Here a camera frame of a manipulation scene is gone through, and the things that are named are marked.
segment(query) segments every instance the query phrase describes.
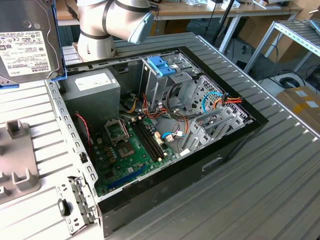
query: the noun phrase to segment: sticker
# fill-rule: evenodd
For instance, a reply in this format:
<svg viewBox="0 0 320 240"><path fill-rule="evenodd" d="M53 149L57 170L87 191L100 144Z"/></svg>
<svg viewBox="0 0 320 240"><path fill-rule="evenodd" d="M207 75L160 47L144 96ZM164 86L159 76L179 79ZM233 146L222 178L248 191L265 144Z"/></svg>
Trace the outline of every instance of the sticker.
<svg viewBox="0 0 320 240"><path fill-rule="evenodd" d="M178 67L178 65L173 64L173 65L170 66L170 68L172 68L172 69L178 69L179 67Z"/></svg>
<svg viewBox="0 0 320 240"><path fill-rule="evenodd" d="M307 101L306 102L311 108L319 108L318 104L316 104L314 101Z"/></svg>
<svg viewBox="0 0 320 240"><path fill-rule="evenodd" d="M10 77L51 71L41 31L0 33L0 57Z"/></svg>
<svg viewBox="0 0 320 240"><path fill-rule="evenodd" d="M304 91L295 91L300 97L307 97L308 95Z"/></svg>
<svg viewBox="0 0 320 240"><path fill-rule="evenodd" d="M80 91L111 84L110 79L105 73L77 78L74 82Z"/></svg>

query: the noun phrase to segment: motherboard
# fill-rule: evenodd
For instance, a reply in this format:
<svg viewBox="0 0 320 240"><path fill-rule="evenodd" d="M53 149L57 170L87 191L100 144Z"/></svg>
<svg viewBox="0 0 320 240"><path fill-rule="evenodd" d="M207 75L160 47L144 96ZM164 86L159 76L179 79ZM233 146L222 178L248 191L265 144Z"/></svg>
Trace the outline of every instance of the motherboard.
<svg viewBox="0 0 320 240"><path fill-rule="evenodd" d="M95 189L99 197L176 158L168 145L157 142L149 118L106 125L92 136L91 160L98 174Z"/></svg>

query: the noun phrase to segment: metal shelf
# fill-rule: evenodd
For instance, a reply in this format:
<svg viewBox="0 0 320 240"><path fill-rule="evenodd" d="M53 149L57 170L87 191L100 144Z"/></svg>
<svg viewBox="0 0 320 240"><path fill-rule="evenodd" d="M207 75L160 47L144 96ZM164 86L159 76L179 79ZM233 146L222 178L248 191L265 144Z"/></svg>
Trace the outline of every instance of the metal shelf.
<svg viewBox="0 0 320 240"><path fill-rule="evenodd" d="M142 45L125 41L115 45L121 56L187 46L269 123L232 160L124 226L110 240L255 240L261 236L315 240L319 236L320 142L316 133L200 36L162 35ZM0 232L11 239L69 239L54 187L78 171L43 81L0 91L0 127L15 118L31 125L41 188L0 205ZM102 234L93 224L74 238L98 240Z"/></svg>
<svg viewBox="0 0 320 240"><path fill-rule="evenodd" d="M253 67L254 63L259 57L260 52L262 51L265 44L268 42L270 37L273 35L274 31L278 30L280 33L273 41L272 45L276 46L283 35L291 38L304 48L308 49L310 53L307 54L298 67L295 69L297 71L301 65L308 59L311 53L314 53L320 57L320 35L313 29L307 20L290 20L290 21L274 21L269 30L264 35L259 46L256 48L253 53L250 61L244 68L244 72L248 73L249 70ZM270 53L273 51L274 47L270 47L265 57L267 58Z"/></svg>

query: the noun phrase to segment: blue cable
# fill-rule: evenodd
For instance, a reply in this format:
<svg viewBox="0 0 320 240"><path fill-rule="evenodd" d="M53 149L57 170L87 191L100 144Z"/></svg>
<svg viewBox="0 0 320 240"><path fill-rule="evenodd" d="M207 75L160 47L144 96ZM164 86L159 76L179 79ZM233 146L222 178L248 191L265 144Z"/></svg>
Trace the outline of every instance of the blue cable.
<svg viewBox="0 0 320 240"><path fill-rule="evenodd" d="M205 105L205 104L206 104L206 100L207 100L208 96L211 95L211 94L215 94L215 95L218 95L218 96L220 96L220 97L223 96L222 93L217 92L217 91L211 91L211 92L209 92L207 95L205 95L204 98L203 98L203 101L202 101L202 109L203 109L203 112L204 112L205 114L207 113L207 111L206 111L206 105Z"/></svg>
<svg viewBox="0 0 320 240"><path fill-rule="evenodd" d="M174 134L173 132L166 132L162 135L162 138L164 139L166 136L170 135L170 134Z"/></svg>

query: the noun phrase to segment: barcode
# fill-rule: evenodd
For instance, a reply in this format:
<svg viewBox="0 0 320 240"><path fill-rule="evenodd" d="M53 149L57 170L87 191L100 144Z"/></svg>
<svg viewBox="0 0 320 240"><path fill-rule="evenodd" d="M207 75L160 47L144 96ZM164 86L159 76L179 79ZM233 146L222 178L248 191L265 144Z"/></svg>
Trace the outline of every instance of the barcode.
<svg viewBox="0 0 320 240"><path fill-rule="evenodd" d="M16 64L16 65L8 65L8 69L19 69L19 68L27 68L27 64Z"/></svg>
<svg viewBox="0 0 320 240"><path fill-rule="evenodd" d="M37 66L48 66L48 63L45 62L45 61L42 61L42 62L37 62L36 64L34 64L36 67Z"/></svg>

